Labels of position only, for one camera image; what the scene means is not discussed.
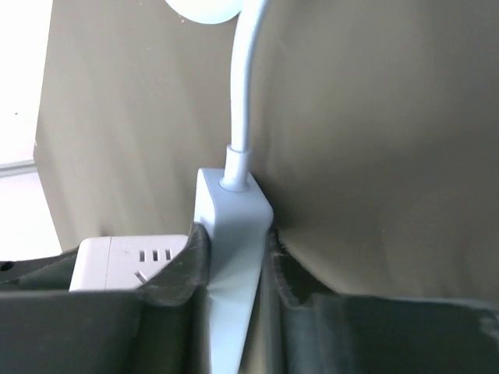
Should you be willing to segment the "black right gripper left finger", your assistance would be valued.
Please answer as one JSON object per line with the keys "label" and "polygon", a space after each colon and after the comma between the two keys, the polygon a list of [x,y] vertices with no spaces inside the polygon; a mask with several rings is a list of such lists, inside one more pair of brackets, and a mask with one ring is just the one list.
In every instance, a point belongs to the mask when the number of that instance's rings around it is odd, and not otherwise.
{"label": "black right gripper left finger", "polygon": [[201,373],[210,240],[200,224],[135,291],[72,293],[76,251],[1,264],[4,373]]}

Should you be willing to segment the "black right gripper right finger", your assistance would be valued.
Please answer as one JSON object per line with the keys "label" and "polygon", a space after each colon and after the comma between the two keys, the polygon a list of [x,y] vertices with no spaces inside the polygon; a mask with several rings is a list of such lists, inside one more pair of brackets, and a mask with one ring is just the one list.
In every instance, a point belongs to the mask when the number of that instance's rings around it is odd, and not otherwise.
{"label": "black right gripper right finger", "polygon": [[328,288],[267,236],[260,282],[269,373],[495,373],[488,302],[382,298]]}

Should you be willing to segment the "white tiger cube plug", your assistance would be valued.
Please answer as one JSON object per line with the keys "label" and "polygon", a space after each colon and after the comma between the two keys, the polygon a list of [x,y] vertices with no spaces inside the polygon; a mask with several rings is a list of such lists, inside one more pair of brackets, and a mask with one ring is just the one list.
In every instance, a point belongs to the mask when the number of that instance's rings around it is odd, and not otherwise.
{"label": "white tiger cube plug", "polygon": [[187,242],[187,235],[87,238],[80,243],[69,290],[138,288],[163,270]]}

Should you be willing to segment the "white light-blue power strip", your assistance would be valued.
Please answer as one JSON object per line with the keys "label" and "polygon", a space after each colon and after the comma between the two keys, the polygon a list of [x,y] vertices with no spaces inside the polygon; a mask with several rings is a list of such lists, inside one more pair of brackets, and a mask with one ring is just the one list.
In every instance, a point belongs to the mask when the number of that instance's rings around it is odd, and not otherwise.
{"label": "white light-blue power strip", "polygon": [[221,169],[201,168],[194,222],[206,230],[210,259],[203,318],[202,373],[237,373],[260,280],[273,210],[254,178],[233,192]]}

